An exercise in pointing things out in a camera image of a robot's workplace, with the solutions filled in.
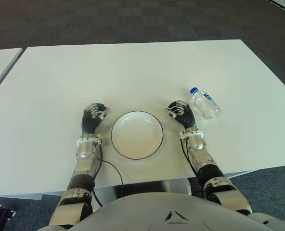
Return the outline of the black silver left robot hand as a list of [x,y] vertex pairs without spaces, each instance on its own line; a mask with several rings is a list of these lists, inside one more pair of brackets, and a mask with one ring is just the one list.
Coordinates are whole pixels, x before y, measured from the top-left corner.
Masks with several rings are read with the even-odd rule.
[[87,106],[83,111],[81,121],[82,135],[94,134],[108,112],[109,108],[102,103],[92,103]]

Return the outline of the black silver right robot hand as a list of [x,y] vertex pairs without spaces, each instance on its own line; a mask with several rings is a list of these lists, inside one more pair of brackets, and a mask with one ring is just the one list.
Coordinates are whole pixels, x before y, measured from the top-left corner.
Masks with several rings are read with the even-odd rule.
[[185,129],[198,130],[194,114],[188,103],[177,100],[172,102],[167,108],[164,109],[167,115],[180,123]]

